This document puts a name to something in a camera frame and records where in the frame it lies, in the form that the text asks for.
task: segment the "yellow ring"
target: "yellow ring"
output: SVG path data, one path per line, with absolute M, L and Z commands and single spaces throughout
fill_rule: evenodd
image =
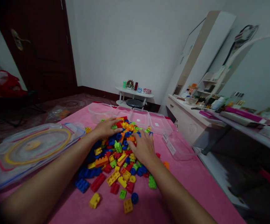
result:
M 66 140 L 66 142 L 65 142 L 58 150 L 56 150 L 56 151 L 54 151 L 54 152 L 52 152 L 52 153 L 50 153 L 50 154 L 48 154 L 48 155 L 46 155 L 46 156 L 43 156 L 43 157 L 41 157 L 41 158 L 38 158 L 38 159 L 35 159 L 35 160 L 31 160 L 31 161 L 27 161 L 27 162 L 15 162 L 15 161 L 13 161 L 13 160 L 11 160 L 11 159 L 9 158 L 10 153 L 11 153 L 18 145 L 20 145 L 22 142 L 25 142 L 26 140 L 28 140 L 28 139 L 30 139 L 30 138 L 32 138 L 32 137 L 34 137 L 34 136 L 40 135 L 40 134 L 42 134 L 42 133 L 45 133 L 45 132 L 52 132 L 52 131 L 64 131 L 64 132 L 67 132 L 68 135 L 69 135 L 69 136 L 68 136 L 68 139 Z M 53 130 L 42 131 L 42 132 L 36 133 L 36 134 L 34 134 L 34 135 L 28 136 L 27 138 L 23 139 L 22 141 L 19 141 L 17 144 L 15 144 L 14 146 L 12 146 L 12 147 L 10 148 L 10 150 L 8 150 L 7 153 L 5 154 L 4 159 L 5 159 L 5 161 L 6 161 L 7 163 L 12 164 L 12 165 L 26 165 L 26 164 L 31 164 L 31 163 L 34 163 L 34 162 L 38 162 L 38 161 L 41 161 L 41 160 L 44 160 L 44 159 L 50 157 L 51 155 L 53 155 L 53 154 L 57 153 L 58 151 L 60 151 L 61 149 L 63 149 L 63 147 L 65 147 L 65 145 L 68 143 L 68 141 L 70 140 L 70 138 L 71 138 L 71 133 L 70 133 L 68 130 L 66 130 L 66 129 L 53 129 Z

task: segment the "door handle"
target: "door handle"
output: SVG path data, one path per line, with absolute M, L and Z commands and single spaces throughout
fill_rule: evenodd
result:
M 23 39 L 21 39 L 19 37 L 18 33 L 14 29 L 11 29 L 11 33 L 12 33 L 12 36 L 14 38 L 15 44 L 16 44 L 17 48 L 20 51 L 23 51 L 23 45 L 22 45 L 21 41 L 26 41 L 26 42 L 28 42 L 28 43 L 31 44 L 30 40 L 23 40 Z

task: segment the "plastic storage box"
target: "plastic storage box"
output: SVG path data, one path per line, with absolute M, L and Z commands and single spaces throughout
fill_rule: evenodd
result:
M 130 117 L 130 114 L 132 112 L 131 108 L 126 108 L 122 106 L 118 106 L 112 113 L 113 117 L 124 117 L 127 116 L 128 119 Z
M 162 114 L 156 114 L 153 112 L 148 112 L 150 118 L 151 131 L 156 134 L 163 135 L 164 132 L 170 134 L 173 130 L 167 119 Z
M 148 128 L 150 125 L 149 115 L 147 110 L 133 108 L 129 121 L 135 122 L 136 125 L 144 130 Z
M 175 160 L 195 160 L 196 154 L 178 131 L 163 134 L 163 141 Z
M 106 120 L 111 117 L 113 107 L 108 104 L 92 103 L 89 105 L 88 110 L 91 113 L 91 120 L 97 124 L 102 119 Z

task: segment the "left hand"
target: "left hand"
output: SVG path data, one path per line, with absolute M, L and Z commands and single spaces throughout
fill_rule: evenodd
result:
M 109 118 L 108 120 L 98 123 L 93 132 L 96 133 L 98 138 L 107 138 L 116 133 L 123 131 L 122 128 L 112 129 L 112 126 L 119 122 L 120 119 Z

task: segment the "right hand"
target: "right hand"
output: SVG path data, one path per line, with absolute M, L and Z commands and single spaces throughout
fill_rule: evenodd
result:
M 130 149 L 136 156 L 136 158 L 144 165 L 147 166 L 148 162 L 154 157 L 157 157 L 154 150 L 153 135 L 148 135 L 145 131 L 139 130 L 139 134 L 134 133 L 133 136 L 136 139 L 137 146 L 133 142 L 128 142 Z

